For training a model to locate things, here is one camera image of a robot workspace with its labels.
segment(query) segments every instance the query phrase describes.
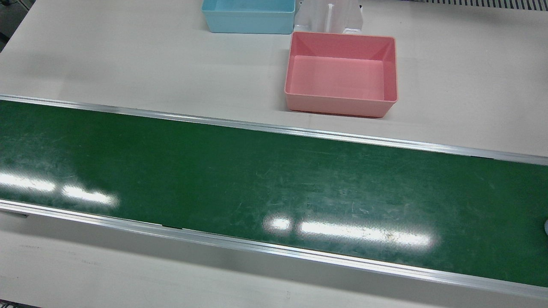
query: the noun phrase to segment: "metal grate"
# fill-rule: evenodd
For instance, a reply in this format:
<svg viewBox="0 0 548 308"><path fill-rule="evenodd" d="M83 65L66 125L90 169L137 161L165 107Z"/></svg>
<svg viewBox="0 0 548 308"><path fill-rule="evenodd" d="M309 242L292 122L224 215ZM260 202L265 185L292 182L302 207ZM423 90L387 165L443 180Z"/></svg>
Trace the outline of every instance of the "metal grate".
<svg viewBox="0 0 548 308"><path fill-rule="evenodd" d="M411 0L416 2L471 5L474 7L548 11L547 0Z"/></svg>

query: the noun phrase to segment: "light blue bin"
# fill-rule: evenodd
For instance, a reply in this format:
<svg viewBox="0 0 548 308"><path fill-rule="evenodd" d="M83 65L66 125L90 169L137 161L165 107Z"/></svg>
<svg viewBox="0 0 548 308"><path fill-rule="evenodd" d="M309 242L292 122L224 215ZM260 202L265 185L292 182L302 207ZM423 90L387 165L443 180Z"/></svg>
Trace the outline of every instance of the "light blue bin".
<svg viewBox="0 0 548 308"><path fill-rule="evenodd" d="M211 32L290 34L295 0L204 0Z"/></svg>

